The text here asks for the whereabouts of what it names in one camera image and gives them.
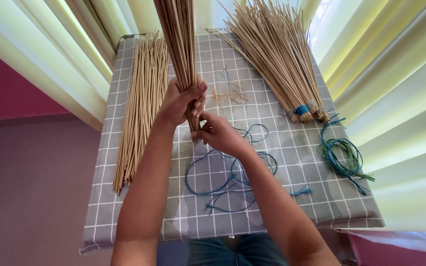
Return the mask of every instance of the left hand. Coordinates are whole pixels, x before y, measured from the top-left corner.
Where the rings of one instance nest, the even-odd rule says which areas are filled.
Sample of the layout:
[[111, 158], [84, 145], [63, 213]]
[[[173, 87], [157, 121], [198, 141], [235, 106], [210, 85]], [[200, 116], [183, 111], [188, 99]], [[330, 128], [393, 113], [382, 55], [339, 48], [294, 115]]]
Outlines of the left hand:
[[192, 110], [194, 116], [198, 116], [204, 109], [206, 99], [206, 82], [203, 81], [199, 74], [196, 75], [196, 84], [184, 92], [180, 92], [177, 78], [172, 78], [167, 86], [164, 101], [156, 119], [162, 119], [165, 123], [178, 126], [186, 120], [187, 105], [194, 101], [195, 109]]

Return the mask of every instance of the person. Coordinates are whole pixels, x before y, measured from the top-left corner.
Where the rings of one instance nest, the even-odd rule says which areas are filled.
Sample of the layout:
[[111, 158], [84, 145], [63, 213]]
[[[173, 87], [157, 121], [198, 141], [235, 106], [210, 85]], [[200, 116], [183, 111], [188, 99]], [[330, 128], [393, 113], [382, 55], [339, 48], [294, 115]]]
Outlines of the person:
[[218, 239], [190, 241], [188, 265], [331, 265], [337, 259], [313, 222], [274, 178], [255, 150], [224, 117], [204, 111], [207, 84], [180, 93], [173, 78], [152, 124], [144, 154], [124, 199], [117, 223], [111, 265], [155, 265], [157, 241], [167, 205], [172, 140], [175, 129], [193, 114], [206, 120], [192, 137], [239, 159], [257, 200], [268, 234], [243, 237], [237, 253]]

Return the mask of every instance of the hand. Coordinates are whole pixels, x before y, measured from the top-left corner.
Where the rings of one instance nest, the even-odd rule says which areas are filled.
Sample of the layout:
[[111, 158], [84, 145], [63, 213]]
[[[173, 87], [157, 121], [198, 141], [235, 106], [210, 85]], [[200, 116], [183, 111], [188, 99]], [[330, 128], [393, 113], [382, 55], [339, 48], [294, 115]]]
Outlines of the hand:
[[194, 116], [199, 116], [204, 109], [206, 82], [202, 80], [199, 74], [196, 75], [197, 84], [184, 92], [180, 92], [177, 78], [172, 78], [167, 86], [164, 101], [157, 112], [156, 119], [162, 119], [164, 123], [178, 126], [186, 120], [187, 105], [194, 101], [195, 109], [192, 110]]
[[203, 144], [236, 158], [245, 155], [254, 149], [239, 132], [231, 126], [228, 120], [208, 112], [202, 112], [200, 118], [206, 120], [202, 130], [193, 131], [192, 138], [203, 140]]

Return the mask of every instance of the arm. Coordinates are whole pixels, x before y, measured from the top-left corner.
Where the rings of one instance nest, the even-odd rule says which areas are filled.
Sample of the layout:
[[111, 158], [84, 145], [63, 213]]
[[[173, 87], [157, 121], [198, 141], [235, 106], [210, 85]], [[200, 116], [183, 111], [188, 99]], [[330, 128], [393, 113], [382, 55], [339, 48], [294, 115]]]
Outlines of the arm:
[[206, 83], [179, 93], [177, 80], [169, 82], [162, 107], [147, 139], [144, 154], [121, 206], [111, 265], [155, 265], [157, 239], [167, 205], [172, 140], [186, 117], [187, 104], [203, 108]]
[[264, 226], [291, 265], [340, 265], [313, 222], [282, 188], [249, 143], [223, 118], [202, 113], [203, 131], [192, 134], [238, 158], [257, 200]]

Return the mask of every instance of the pink wall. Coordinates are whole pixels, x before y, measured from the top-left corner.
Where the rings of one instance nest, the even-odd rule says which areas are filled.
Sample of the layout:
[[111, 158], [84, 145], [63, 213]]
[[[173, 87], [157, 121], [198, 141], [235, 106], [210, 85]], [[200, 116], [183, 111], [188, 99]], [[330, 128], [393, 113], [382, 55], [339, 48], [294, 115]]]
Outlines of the pink wall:
[[0, 119], [69, 113], [0, 59]]
[[109, 265], [78, 252], [100, 134], [71, 119], [0, 127], [1, 266]]
[[426, 266], [426, 252], [373, 243], [354, 235], [349, 239], [362, 266]]

